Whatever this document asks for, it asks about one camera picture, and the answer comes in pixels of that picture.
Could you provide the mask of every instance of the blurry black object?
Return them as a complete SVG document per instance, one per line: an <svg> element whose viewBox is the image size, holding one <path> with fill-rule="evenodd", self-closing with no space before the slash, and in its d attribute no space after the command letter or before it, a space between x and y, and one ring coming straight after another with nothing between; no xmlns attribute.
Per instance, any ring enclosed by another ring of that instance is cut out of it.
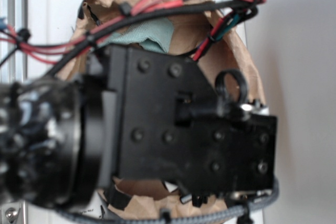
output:
<svg viewBox="0 0 336 224"><path fill-rule="evenodd" d="M192 59L113 45L73 82L3 85L0 200L75 210L112 176L167 180L197 197L272 189L276 117L247 103L238 70L217 80L215 90Z"/></svg>

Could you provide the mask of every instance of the crumpled brown paper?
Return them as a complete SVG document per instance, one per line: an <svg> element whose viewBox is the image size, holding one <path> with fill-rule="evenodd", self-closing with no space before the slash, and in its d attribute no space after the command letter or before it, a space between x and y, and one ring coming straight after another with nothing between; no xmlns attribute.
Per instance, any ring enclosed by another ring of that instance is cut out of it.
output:
<svg viewBox="0 0 336 224"><path fill-rule="evenodd" d="M98 19L105 23L120 15L118 4L124 1L134 5L138 0L84 0L82 3L84 18L77 19L76 30L71 40L96 27L96 23L90 16L88 6ZM189 0L187 4L204 1L209 0ZM174 25L169 53L177 55L195 48L203 41L220 17L220 12L168 17ZM70 79L76 72L84 72L85 63L86 56L77 57L62 69L58 77ZM212 85L214 85L214 80L220 71L228 68L240 69L249 84L249 99L260 99L262 103L265 103L259 73L249 52L234 29L228 32L222 41L210 48L206 56L199 61L199 66ZM232 79L227 81L227 89L234 97L238 96L237 85ZM129 180L119 181L117 186L122 188L123 192L134 196L124 211L117 210L112 206L110 206L110 209L125 219L157 218L160 208L172 209L172 217L203 215L226 209L224 201L216 199L214 196L210 197L208 204L204 204L201 208L193 207L191 202L183 205L177 195L166 195L167 191L163 188L161 182L155 181L152 183L154 184L132 182L132 186L128 187Z"/></svg>

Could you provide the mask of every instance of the metal screw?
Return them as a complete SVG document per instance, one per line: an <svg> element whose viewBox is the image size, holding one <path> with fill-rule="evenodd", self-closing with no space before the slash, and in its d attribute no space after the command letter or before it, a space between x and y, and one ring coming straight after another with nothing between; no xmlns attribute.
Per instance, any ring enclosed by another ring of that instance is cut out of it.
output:
<svg viewBox="0 0 336 224"><path fill-rule="evenodd" d="M213 138L214 138L214 140L215 140L216 142L221 142L221 141L224 140L224 138L225 138L225 134L224 134L223 131L218 130L218 131L215 131L215 132L214 132L214 134L213 134Z"/></svg>
<svg viewBox="0 0 336 224"><path fill-rule="evenodd" d="M219 163L217 163L217 162L213 162L213 163L211 164L211 170L212 170L213 172L217 172L217 171L219 171L220 168L221 168L221 166L220 166Z"/></svg>
<svg viewBox="0 0 336 224"><path fill-rule="evenodd" d="M261 161L259 164L258 164L258 171L261 173L261 174L266 174L267 171L268 171L268 164L264 161Z"/></svg>
<svg viewBox="0 0 336 224"><path fill-rule="evenodd" d="M259 141L261 144L266 144L269 140L269 135L267 133L263 133L262 135L260 135L259 137Z"/></svg>
<svg viewBox="0 0 336 224"><path fill-rule="evenodd" d="M11 207L6 210L6 218L10 223L13 223L13 221L17 218L18 212L15 208Z"/></svg>
<svg viewBox="0 0 336 224"><path fill-rule="evenodd" d="M170 65L168 73L171 77L177 78L182 73L182 66L178 63L173 63Z"/></svg>
<svg viewBox="0 0 336 224"><path fill-rule="evenodd" d="M151 63L148 59L142 58L138 62L138 69L143 72L147 73L151 68Z"/></svg>
<svg viewBox="0 0 336 224"><path fill-rule="evenodd" d="M9 167L8 164L4 161L0 162L0 174L4 174L8 171Z"/></svg>
<svg viewBox="0 0 336 224"><path fill-rule="evenodd" d="M170 144L174 141L175 137L171 131L166 131L165 133L163 133L162 139L165 143Z"/></svg>
<svg viewBox="0 0 336 224"><path fill-rule="evenodd" d="M140 142L144 138L144 131L143 129L136 128L132 131L132 140L134 142Z"/></svg>

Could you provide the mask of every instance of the light green fabric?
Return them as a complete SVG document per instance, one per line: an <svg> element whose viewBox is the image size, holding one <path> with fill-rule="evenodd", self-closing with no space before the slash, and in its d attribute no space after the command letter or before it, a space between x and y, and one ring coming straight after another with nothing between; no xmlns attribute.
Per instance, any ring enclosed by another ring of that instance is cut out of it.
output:
<svg viewBox="0 0 336 224"><path fill-rule="evenodd" d="M128 45L139 43L143 49L153 52L167 53L172 40L174 26L167 18L158 18L134 24L123 34L113 33L107 40L100 44Z"/></svg>

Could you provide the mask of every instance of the white panel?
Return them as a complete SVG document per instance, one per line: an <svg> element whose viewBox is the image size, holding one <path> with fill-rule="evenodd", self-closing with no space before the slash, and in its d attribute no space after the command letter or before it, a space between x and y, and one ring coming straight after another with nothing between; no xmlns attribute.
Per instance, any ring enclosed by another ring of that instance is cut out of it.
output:
<svg viewBox="0 0 336 224"><path fill-rule="evenodd" d="M335 0L268 0L247 22L248 48L279 116L280 199L266 224L336 220Z"/></svg>

